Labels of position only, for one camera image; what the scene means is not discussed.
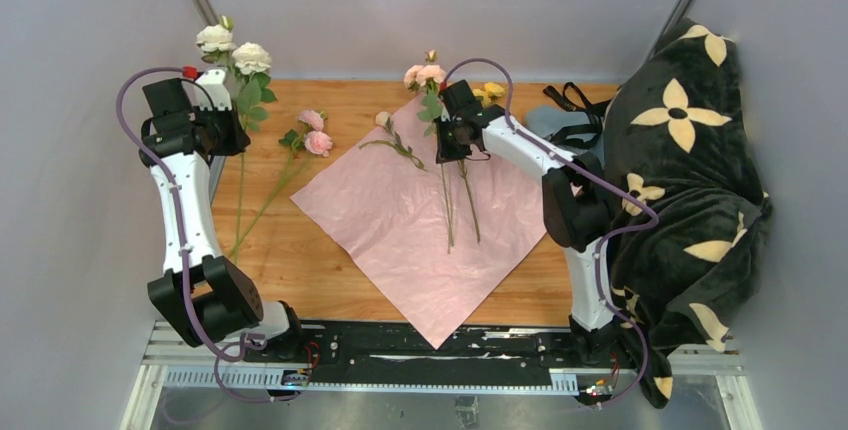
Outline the small bud leafy sprig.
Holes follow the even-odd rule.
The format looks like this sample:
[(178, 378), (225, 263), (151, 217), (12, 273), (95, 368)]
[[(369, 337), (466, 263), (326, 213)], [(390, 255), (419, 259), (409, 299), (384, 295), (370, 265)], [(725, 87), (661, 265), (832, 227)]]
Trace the small bud leafy sprig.
[(375, 124), (389, 136), (388, 139), (375, 139), (362, 143), (358, 146), (359, 149), (364, 149), (368, 146), (381, 145), (391, 148), (399, 156), (409, 160), (415, 168), (425, 171), (426, 166), (423, 161), (413, 153), (411, 146), (405, 145), (400, 134), (395, 130), (392, 120), (392, 114), (386, 111), (380, 112), (375, 117)]

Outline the white fake rose stem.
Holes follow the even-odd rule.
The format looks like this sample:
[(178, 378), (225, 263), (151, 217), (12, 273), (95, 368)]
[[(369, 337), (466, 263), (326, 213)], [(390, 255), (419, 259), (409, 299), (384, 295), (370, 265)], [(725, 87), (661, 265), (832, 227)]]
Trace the white fake rose stem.
[(260, 123), (269, 118), (265, 105), (277, 101), (274, 91), (268, 88), (272, 57), (260, 44), (236, 45), (233, 29), (234, 21), (220, 15), (217, 23), (197, 34), (196, 46), (204, 62), (225, 69), (233, 77), (237, 123), (242, 130), (257, 132), (261, 130)]

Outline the pink wrapping paper sheet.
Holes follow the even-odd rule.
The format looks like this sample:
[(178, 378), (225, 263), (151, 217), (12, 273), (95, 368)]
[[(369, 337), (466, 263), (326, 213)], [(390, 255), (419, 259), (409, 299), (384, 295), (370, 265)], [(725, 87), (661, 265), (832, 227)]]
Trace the pink wrapping paper sheet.
[(433, 347), (441, 344), (530, 253), (545, 233), (542, 192), (499, 157), (445, 166), (454, 200), (456, 245), (447, 253), (435, 144), (424, 137), (421, 104), (393, 113), (418, 170), (373, 129), (293, 195), (293, 203), (342, 247), (356, 266)]

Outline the pink fake flower stem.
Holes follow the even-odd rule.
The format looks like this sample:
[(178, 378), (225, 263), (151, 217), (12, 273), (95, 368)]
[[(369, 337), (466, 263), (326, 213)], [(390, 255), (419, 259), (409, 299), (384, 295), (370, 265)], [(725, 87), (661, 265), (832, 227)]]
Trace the pink fake flower stem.
[(285, 186), (297, 176), (314, 157), (330, 156), (334, 147), (332, 137), (327, 133), (328, 114), (325, 111), (307, 109), (298, 114), (299, 129), (292, 128), (278, 140), (279, 145), (288, 154), (278, 179), (260, 208), (256, 211), (247, 226), (241, 228), (243, 208), (242, 190), (239, 190), (237, 202), (236, 234), (232, 249), (228, 256), (237, 263), (241, 255), (241, 247), (259, 220), (282, 192)]

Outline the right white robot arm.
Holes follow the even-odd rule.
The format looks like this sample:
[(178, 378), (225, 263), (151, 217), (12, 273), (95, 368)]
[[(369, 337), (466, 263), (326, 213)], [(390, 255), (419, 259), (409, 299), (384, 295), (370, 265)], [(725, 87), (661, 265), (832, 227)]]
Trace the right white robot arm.
[(567, 348), (580, 365), (598, 366), (609, 357), (617, 334), (602, 240), (612, 219), (613, 195), (601, 179), (600, 161), (530, 133), (501, 106), (483, 107), (464, 80), (442, 85), (439, 98), (444, 109), (435, 120), (437, 162), (458, 161), (478, 149), (539, 183), (543, 223), (563, 250), (572, 285)]

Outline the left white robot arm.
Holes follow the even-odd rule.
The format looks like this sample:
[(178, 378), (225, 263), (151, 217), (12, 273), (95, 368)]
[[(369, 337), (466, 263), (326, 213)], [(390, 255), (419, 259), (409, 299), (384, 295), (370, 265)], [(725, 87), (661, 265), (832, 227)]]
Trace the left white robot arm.
[(143, 88), (152, 115), (142, 124), (139, 153), (159, 192), (166, 238), (163, 275), (148, 283), (148, 297), (190, 347), (212, 349), (244, 335), (239, 354), (293, 363), (307, 340), (296, 313), (261, 299), (222, 252), (214, 228), (211, 162), (250, 142), (226, 80), (225, 70), (213, 69)]

